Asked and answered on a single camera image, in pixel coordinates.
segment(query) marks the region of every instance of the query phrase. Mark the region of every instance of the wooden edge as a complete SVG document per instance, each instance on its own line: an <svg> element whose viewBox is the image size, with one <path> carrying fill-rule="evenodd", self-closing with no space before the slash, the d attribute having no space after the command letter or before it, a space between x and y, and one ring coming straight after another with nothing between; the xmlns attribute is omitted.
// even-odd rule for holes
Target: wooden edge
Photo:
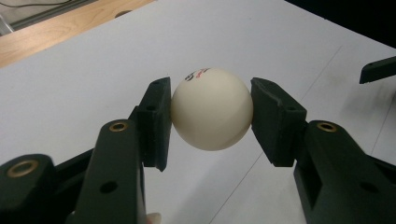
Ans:
<svg viewBox="0 0 396 224"><path fill-rule="evenodd" d="M0 36L0 68L81 34L119 13L154 0L98 0L57 17Z"/></svg>

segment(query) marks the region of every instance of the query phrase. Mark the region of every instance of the white ball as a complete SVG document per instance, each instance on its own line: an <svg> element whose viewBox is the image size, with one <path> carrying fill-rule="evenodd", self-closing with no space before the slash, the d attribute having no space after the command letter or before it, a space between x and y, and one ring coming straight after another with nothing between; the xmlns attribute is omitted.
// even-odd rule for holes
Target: white ball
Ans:
<svg viewBox="0 0 396 224"><path fill-rule="evenodd" d="M222 69L196 71L177 86L171 118L178 134L203 150L237 143L253 117L250 92L238 77Z"/></svg>

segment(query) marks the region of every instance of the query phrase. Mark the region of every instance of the screw hole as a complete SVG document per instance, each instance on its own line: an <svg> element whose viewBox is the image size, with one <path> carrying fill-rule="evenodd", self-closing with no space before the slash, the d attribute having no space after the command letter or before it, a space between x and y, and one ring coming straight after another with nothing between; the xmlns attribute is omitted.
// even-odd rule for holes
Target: screw hole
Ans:
<svg viewBox="0 0 396 224"><path fill-rule="evenodd" d="M128 128L128 124L124 122L117 122L110 126L110 131L113 133L122 132Z"/></svg>
<svg viewBox="0 0 396 224"><path fill-rule="evenodd" d="M24 172L24 171L32 169L32 167L33 167L32 163L30 163L30 162L29 163L24 163L24 164L21 164L19 166L16 166L15 169L14 169L14 172L16 172L16 173Z"/></svg>
<svg viewBox="0 0 396 224"><path fill-rule="evenodd" d="M116 190L116 188L118 187L117 183L114 181L108 181L107 183L103 184L100 187L100 191L104 194L108 194L113 192L114 190Z"/></svg>
<svg viewBox="0 0 396 224"><path fill-rule="evenodd" d="M378 188L371 183L361 182L361 188L372 193L378 193Z"/></svg>
<svg viewBox="0 0 396 224"><path fill-rule="evenodd" d="M132 10L126 10L126 11L119 12L119 13L117 13L117 15L116 15L115 18L118 18L118 17L120 17L120 16L123 16L123 15L125 15L125 14L127 14L127 13L129 13L129 12L132 12Z"/></svg>
<svg viewBox="0 0 396 224"><path fill-rule="evenodd" d="M330 123L322 122L322 123L319 123L317 126L322 131L325 131L325 132L328 132L328 133L337 132L337 127L335 127L333 124L330 124Z"/></svg>

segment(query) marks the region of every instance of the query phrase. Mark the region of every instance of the black plastic part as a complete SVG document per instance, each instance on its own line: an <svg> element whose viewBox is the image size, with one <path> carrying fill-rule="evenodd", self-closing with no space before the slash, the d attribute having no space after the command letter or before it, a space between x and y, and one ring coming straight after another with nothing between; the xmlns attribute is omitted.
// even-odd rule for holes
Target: black plastic part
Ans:
<svg viewBox="0 0 396 224"><path fill-rule="evenodd" d="M172 127L170 117L171 79L151 82L140 105L135 109L143 164L163 171L168 158Z"/></svg>
<svg viewBox="0 0 396 224"><path fill-rule="evenodd" d="M395 223L395 188L342 127L310 122L304 148L312 163L294 177L307 223Z"/></svg>
<svg viewBox="0 0 396 224"><path fill-rule="evenodd" d="M92 149L55 167L58 188L49 203L43 224L64 224L67 216L75 210L91 155Z"/></svg>
<svg viewBox="0 0 396 224"><path fill-rule="evenodd" d="M368 157L373 161L379 171L381 171L381 173L390 181L391 185L396 188L396 166L371 156Z"/></svg>
<svg viewBox="0 0 396 224"><path fill-rule="evenodd" d="M360 84L396 75L396 57L368 63L361 69Z"/></svg>
<svg viewBox="0 0 396 224"><path fill-rule="evenodd" d="M0 223L42 223L56 189L50 157L34 154L8 161L0 167L0 183Z"/></svg>
<svg viewBox="0 0 396 224"><path fill-rule="evenodd" d="M139 152L135 120L114 120L103 126L76 211L67 223L146 224Z"/></svg>
<svg viewBox="0 0 396 224"><path fill-rule="evenodd" d="M291 167L293 141L306 122L306 110L274 82L251 80L253 121L251 129L274 166Z"/></svg>

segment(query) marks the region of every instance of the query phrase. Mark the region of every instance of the finger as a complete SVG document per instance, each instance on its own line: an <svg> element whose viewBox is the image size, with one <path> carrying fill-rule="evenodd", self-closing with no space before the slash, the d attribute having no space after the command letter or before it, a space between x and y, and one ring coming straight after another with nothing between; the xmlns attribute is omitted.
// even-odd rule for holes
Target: finger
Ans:
<svg viewBox="0 0 396 224"><path fill-rule="evenodd" d="M160 224L161 223L160 213L150 213L148 214L148 224Z"/></svg>

